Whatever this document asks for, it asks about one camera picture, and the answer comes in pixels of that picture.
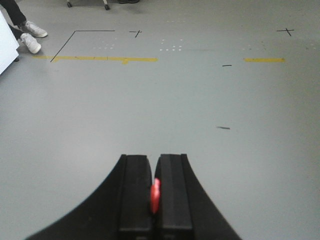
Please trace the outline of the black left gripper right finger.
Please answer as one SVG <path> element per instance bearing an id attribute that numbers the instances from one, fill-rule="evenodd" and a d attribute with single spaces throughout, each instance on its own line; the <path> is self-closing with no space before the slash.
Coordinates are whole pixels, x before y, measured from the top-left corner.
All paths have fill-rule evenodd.
<path id="1" fill-rule="evenodd" d="M 203 189 L 186 154 L 162 154 L 155 178 L 160 180 L 155 239 L 240 239 Z"/>

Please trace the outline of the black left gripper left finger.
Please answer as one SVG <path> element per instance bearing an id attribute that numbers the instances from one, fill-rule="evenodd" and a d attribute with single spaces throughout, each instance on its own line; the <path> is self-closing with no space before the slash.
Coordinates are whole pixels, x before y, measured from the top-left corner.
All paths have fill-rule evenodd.
<path id="1" fill-rule="evenodd" d="M 30 240 L 150 240 L 152 173 L 145 155 L 121 155 L 99 185 L 67 215 Z"/>

